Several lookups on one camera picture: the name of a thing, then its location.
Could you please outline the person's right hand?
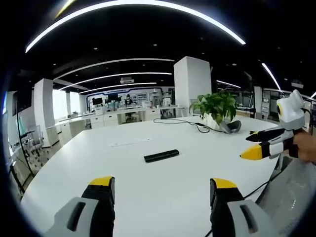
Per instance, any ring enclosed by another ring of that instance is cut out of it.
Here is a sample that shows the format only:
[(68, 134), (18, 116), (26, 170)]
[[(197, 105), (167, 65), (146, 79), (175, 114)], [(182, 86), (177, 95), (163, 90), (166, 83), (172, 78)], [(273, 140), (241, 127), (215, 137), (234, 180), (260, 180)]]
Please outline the person's right hand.
[(306, 132), (294, 136), (295, 145), (298, 146), (298, 158), (305, 162), (316, 162), (316, 138)]

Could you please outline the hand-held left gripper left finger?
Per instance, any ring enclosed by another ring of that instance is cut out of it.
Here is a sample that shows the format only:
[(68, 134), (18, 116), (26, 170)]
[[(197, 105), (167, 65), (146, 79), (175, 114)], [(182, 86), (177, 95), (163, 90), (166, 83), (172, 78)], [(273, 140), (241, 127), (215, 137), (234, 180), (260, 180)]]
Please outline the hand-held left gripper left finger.
[(115, 178), (92, 180), (81, 197), (68, 201), (54, 216), (46, 237), (111, 237), (115, 221)]

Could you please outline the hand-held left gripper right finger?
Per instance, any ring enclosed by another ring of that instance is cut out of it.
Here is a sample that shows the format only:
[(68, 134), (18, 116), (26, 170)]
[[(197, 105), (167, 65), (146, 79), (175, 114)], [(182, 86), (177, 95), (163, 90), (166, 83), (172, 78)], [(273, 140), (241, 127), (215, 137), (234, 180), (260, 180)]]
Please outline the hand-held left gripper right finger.
[(268, 214), (242, 196), (236, 184), (210, 179), (210, 234), (213, 237), (273, 237), (275, 227)]

